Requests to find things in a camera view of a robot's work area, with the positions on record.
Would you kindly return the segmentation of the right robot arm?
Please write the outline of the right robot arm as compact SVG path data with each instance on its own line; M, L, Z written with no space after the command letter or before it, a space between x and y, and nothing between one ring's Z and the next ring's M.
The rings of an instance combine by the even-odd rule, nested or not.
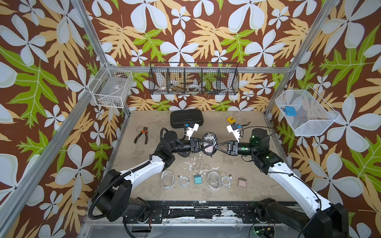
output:
M239 142L241 130L231 131L235 140L218 143L217 137L207 140L213 152L221 151L230 156L250 156L258 169L279 183L300 205L302 212L288 208L273 199L258 203L257 219L264 216L276 223L283 223L298 231L305 238L347 238L349 236L348 212L343 205L334 204L319 195L269 148L270 135L266 128L252 130L249 142Z

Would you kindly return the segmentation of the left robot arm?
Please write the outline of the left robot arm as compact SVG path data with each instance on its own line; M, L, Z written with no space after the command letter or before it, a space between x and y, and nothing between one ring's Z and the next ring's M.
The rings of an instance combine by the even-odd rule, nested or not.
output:
M142 198L131 198L131 192L139 184L169 168L175 160L173 153L194 153L213 146L213 141L191 137L178 139L175 131L162 128L160 142L145 162L122 172L114 169L107 172L95 191L88 217L91 220L107 218L114 222L120 217L139 223L149 219L150 205Z

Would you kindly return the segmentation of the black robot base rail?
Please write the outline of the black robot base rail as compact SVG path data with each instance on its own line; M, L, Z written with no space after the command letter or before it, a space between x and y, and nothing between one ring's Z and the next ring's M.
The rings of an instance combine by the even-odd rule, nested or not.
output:
M129 224L163 224L164 220L185 219L216 221L237 219L244 224L267 221L265 207L274 203L271 198L262 201L143 201L130 202L122 215Z

